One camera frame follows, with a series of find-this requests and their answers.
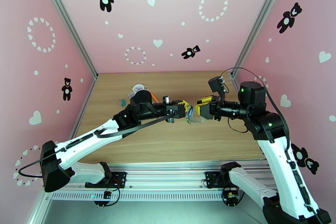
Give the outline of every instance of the pink wallpaper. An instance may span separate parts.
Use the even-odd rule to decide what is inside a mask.
[[[264,1],[63,0],[99,73],[228,68]]]
[[[44,142],[69,139],[93,77],[51,0],[0,3],[0,223],[22,224],[42,181],[17,169],[38,160]],[[25,172],[39,175],[39,166]]]
[[[291,14],[284,18],[286,11]],[[268,84],[289,124],[291,140],[301,151],[297,158],[308,188],[334,220],[335,13],[336,0],[276,0],[243,64]],[[292,27],[280,33],[281,21]],[[239,72],[239,82],[253,79]]]

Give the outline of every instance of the white heart sticker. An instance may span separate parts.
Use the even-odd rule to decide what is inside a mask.
[[[288,108],[288,107],[291,106],[291,101],[288,100],[287,95],[282,95],[282,96],[281,96],[281,99],[280,99],[280,106],[281,106],[281,107],[285,107],[285,108]]]
[[[321,51],[319,54],[320,63],[324,63],[328,61],[330,58],[331,58],[331,54],[326,53],[325,51]]]
[[[155,5],[155,0],[147,0],[147,3],[148,3],[149,5],[151,5],[152,7],[154,7],[154,5]]]
[[[33,116],[29,119],[31,125],[37,125],[42,123],[41,113],[39,111],[34,111]]]
[[[156,47],[160,47],[162,45],[163,41],[162,40],[153,40],[153,44],[156,46]]]

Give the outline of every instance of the black cable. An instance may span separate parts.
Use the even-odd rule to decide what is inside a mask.
[[[28,167],[30,167],[30,166],[32,166],[32,165],[35,165],[35,164],[37,164],[37,163],[40,163],[40,162],[46,160],[47,158],[49,158],[49,157],[51,157],[51,156],[53,156],[53,155],[56,155],[56,154],[57,154],[58,152],[60,152],[60,151],[65,151],[65,148],[61,148],[60,150],[54,152],[53,154],[51,154],[51,155],[49,155],[49,156],[46,156],[45,158],[39,159],[39,160],[37,160],[37,161],[35,161],[35,162],[33,162],[33,163],[30,163],[30,164],[28,164],[28,165],[26,165],[26,166],[20,168],[19,171],[18,171],[19,175],[24,176],[24,177],[30,177],[30,178],[42,178],[42,176],[38,176],[38,175],[30,175],[30,174],[24,174],[24,173],[22,173],[21,171],[24,170],[24,169],[26,169],[26,168],[28,168]]]
[[[249,131],[248,129],[246,129],[246,131],[242,132],[242,131],[238,131],[238,130],[235,130],[234,128],[232,128],[231,125],[230,125],[230,118],[229,118],[229,117],[228,117],[228,126],[229,126],[232,130],[234,130],[234,131],[236,131],[236,132],[238,132],[238,133],[242,133],[242,134],[247,133],[247,132]]]

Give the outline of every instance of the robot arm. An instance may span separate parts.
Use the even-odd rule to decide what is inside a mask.
[[[285,124],[278,114],[266,111],[265,88],[257,82],[243,82],[238,93],[240,102],[230,102],[225,101],[222,77],[208,83],[220,96],[201,99],[195,110],[205,119],[243,120],[268,160],[278,193],[248,175],[236,162],[222,165],[221,182],[246,192],[262,208],[268,223],[330,223],[328,212],[318,207],[307,189],[289,147]]]
[[[97,187],[106,186],[112,178],[106,163],[84,164],[78,161],[91,152],[111,142],[134,133],[152,124],[185,117],[185,104],[182,100],[153,103],[149,91],[142,90],[131,98],[124,110],[101,126],[66,142],[57,145],[46,142],[41,151],[41,173],[46,192],[53,192],[68,183],[88,182]],[[141,120],[156,120],[141,125]]]

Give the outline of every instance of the wooden table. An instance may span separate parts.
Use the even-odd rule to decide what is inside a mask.
[[[162,101],[183,99],[190,104],[212,95],[208,80],[218,71],[159,72],[100,74],[85,109],[77,136],[88,132],[123,110],[121,99],[129,104],[128,94],[135,84],[148,86]],[[227,100],[238,100],[229,78],[225,78],[230,93]],[[239,131],[246,128],[240,120],[231,121]],[[231,130],[227,119],[221,122],[187,124],[185,119],[175,123],[161,122],[108,144],[81,159],[82,163],[144,163],[171,161],[226,161],[263,158],[250,132],[241,134]]]

